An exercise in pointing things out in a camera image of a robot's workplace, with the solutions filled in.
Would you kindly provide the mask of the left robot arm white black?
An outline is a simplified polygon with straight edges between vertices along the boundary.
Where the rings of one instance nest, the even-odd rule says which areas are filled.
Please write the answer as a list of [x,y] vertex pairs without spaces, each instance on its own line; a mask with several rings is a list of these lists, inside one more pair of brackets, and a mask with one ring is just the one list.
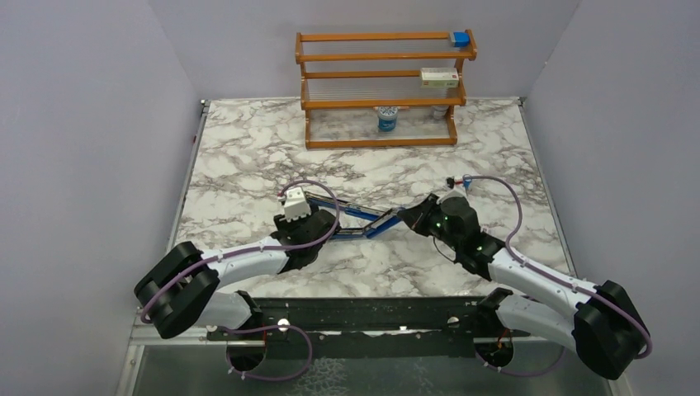
[[325,241],[339,228],[337,218],[314,208],[311,215],[288,222],[279,214],[276,231],[255,243],[204,251],[179,243],[135,286],[146,320],[169,339],[192,326],[223,326],[239,338],[259,328],[252,298],[243,291],[217,290],[255,276],[300,270],[313,262]]

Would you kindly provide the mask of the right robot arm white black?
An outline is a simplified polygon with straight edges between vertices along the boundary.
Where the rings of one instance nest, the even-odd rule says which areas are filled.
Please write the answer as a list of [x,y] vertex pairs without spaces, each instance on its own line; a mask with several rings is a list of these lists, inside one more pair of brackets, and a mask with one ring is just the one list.
[[502,285],[480,302],[476,324],[484,334],[508,329],[545,338],[607,380],[619,379],[650,350],[648,329],[621,285],[596,285],[520,255],[480,227],[463,195],[431,194],[397,216],[415,233],[446,244],[466,271]]

